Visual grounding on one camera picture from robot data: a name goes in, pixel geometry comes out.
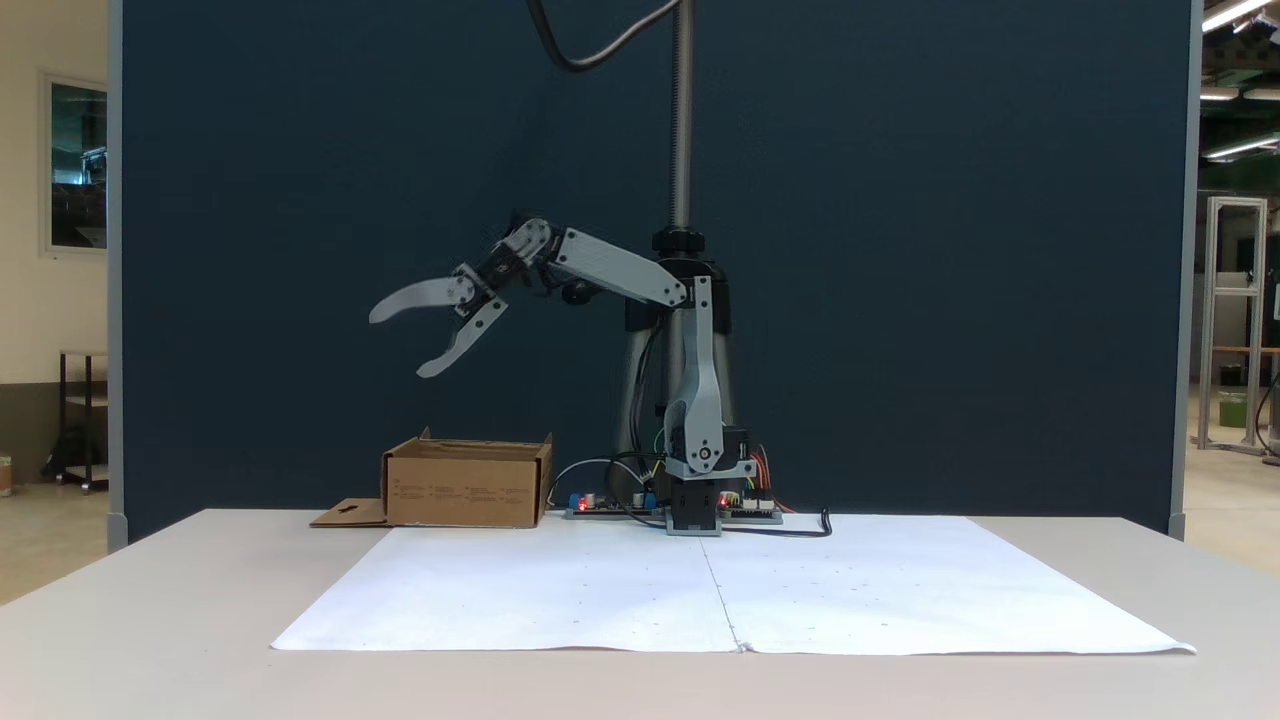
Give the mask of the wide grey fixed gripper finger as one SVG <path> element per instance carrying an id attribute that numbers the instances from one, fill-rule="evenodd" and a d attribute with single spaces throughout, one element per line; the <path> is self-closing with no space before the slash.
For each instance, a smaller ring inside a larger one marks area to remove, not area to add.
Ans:
<path id="1" fill-rule="evenodd" d="M 389 320 L 399 313 L 420 307 L 456 307 L 470 302 L 475 283 L 466 275 L 442 277 L 406 286 L 379 301 L 369 314 L 370 324 Z"/>

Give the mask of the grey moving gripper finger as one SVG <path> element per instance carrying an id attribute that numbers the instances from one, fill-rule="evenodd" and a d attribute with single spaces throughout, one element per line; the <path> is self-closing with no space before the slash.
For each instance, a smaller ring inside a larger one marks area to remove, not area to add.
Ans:
<path id="1" fill-rule="evenodd" d="M 453 366 L 476 342 L 488 332 L 492 325 L 506 313 L 508 304 L 502 299 L 490 299 L 479 309 L 470 313 L 463 323 L 453 333 L 445 351 L 433 360 L 424 363 L 417 370 L 417 377 L 438 377 Z"/>

